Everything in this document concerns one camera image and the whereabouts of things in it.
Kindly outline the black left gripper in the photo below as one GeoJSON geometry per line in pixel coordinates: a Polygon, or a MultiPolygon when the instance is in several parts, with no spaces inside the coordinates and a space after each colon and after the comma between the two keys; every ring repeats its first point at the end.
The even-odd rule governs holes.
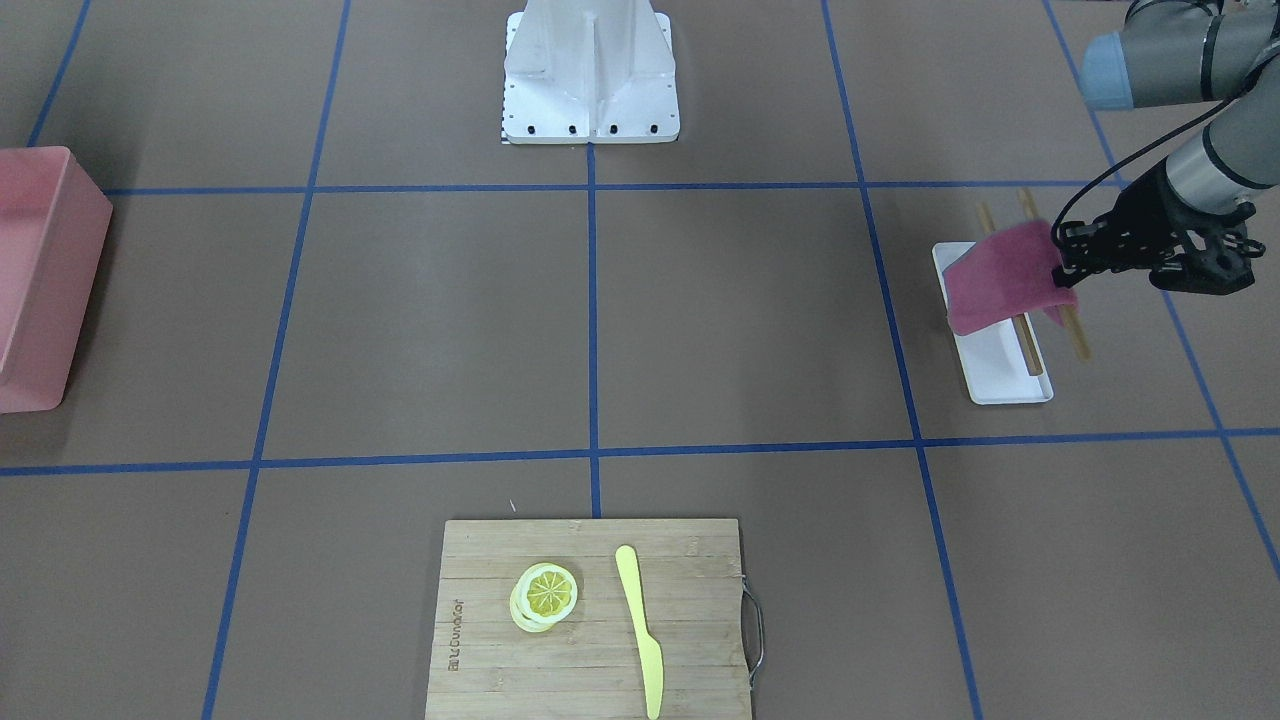
{"type": "Polygon", "coordinates": [[[1211,217],[1174,188],[1169,163],[1162,160],[1130,183],[1111,211],[1094,219],[1091,269],[1192,275],[1184,255],[1202,250],[1192,236],[1203,234],[1213,223],[1211,217]]]}

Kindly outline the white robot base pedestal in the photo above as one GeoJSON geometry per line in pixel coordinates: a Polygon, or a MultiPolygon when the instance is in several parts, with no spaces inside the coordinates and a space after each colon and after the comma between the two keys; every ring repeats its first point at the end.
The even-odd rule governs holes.
{"type": "Polygon", "coordinates": [[[652,3],[529,1],[504,40],[503,142],[678,140],[672,24],[652,3]]]}

